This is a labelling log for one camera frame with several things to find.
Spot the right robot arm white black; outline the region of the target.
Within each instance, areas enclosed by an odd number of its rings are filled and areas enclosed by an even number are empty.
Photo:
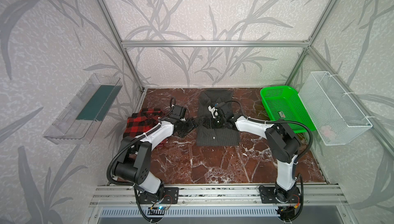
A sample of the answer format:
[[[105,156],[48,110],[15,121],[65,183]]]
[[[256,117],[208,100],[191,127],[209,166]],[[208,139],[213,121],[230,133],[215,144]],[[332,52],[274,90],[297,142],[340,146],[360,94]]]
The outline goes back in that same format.
[[[231,129],[258,135],[268,141],[273,158],[277,160],[277,179],[274,196],[278,202],[286,203],[296,193],[297,184],[294,166],[301,154],[301,146],[293,129],[289,126],[295,124],[308,129],[304,124],[296,121],[266,121],[233,115],[229,118],[216,116],[202,119],[202,125],[210,129]]]

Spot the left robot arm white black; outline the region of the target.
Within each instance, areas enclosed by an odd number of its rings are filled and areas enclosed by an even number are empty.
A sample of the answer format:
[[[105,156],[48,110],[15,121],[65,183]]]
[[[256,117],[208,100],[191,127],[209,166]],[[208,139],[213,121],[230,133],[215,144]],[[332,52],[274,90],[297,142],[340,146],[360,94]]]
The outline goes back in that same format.
[[[185,107],[171,105],[169,113],[158,117],[151,129],[136,137],[124,137],[106,171],[109,183],[132,186],[137,194],[151,202],[165,198],[163,181],[150,172],[151,155],[153,149],[174,133],[184,137],[198,126],[193,118],[185,118],[186,112]]]

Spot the grey pinstriped long sleeve shirt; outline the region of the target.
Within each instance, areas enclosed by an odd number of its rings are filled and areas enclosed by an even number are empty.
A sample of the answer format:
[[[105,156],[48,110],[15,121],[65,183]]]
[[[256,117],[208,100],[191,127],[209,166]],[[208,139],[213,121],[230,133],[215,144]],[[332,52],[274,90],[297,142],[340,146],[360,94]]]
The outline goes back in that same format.
[[[206,89],[199,96],[198,121],[197,129],[197,145],[200,147],[227,147],[238,146],[240,142],[240,134],[236,130],[231,129],[207,129],[202,126],[201,119],[203,117],[212,117],[208,111],[210,105],[230,101],[233,98],[233,91],[227,89]]]

